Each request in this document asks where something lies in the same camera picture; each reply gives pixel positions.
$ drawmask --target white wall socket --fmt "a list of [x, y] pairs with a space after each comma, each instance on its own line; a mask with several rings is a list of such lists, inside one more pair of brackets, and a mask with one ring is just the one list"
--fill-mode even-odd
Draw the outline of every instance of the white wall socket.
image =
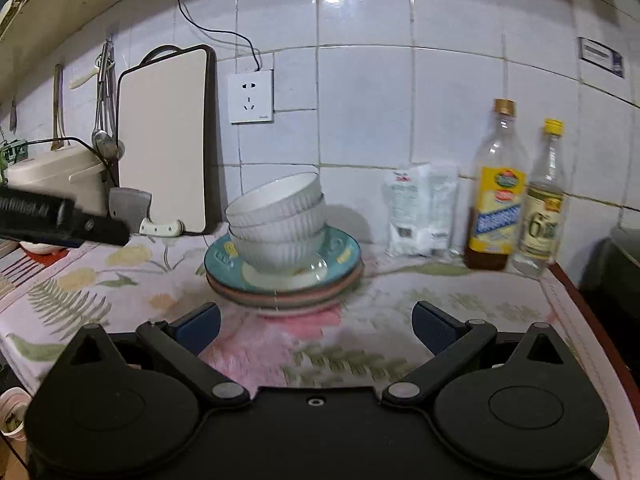
[[230, 74], [227, 81], [229, 121], [273, 121], [273, 70]]

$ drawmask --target brown liquid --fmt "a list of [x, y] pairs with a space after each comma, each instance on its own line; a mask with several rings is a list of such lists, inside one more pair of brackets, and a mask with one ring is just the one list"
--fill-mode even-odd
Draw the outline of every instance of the brown liquid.
[[469, 269], [504, 270], [509, 259], [508, 254], [479, 253], [469, 247], [471, 229], [476, 223], [477, 214], [475, 207], [469, 209], [469, 222], [466, 226], [465, 265]]

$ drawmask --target cleaver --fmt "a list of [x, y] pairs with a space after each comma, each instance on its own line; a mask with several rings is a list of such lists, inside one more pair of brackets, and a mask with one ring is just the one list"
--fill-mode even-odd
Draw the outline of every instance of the cleaver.
[[130, 187], [112, 187], [109, 190], [109, 213], [122, 220], [132, 234], [176, 237], [184, 231], [182, 222], [154, 224], [149, 220], [151, 193]]

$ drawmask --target black circular cover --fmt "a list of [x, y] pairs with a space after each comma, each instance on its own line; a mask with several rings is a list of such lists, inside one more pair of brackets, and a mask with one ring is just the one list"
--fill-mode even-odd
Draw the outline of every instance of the black circular cover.
[[441, 436], [471, 462], [503, 474], [564, 472], [588, 462], [607, 436], [607, 412], [593, 388], [576, 388], [555, 365], [541, 365], [453, 380], [433, 406]]
[[33, 452], [66, 473], [119, 476], [147, 468], [179, 448], [198, 422], [195, 396], [164, 374], [80, 365], [57, 379], [43, 384], [25, 427]]

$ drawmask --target glass bottle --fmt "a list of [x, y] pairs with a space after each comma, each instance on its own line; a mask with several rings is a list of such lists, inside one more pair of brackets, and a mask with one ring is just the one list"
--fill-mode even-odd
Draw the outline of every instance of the glass bottle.
[[516, 243], [526, 154], [515, 131], [515, 103], [496, 99], [495, 131], [476, 153], [478, 179], [464, 261], [470, 269], [503, 270]]
[[525, 198], [513, 266], [530, 278], [546, 269], [558, 241], [566, 177], [562, 168], [562, 122], [545, 120], [545, 144], [536, 161]]

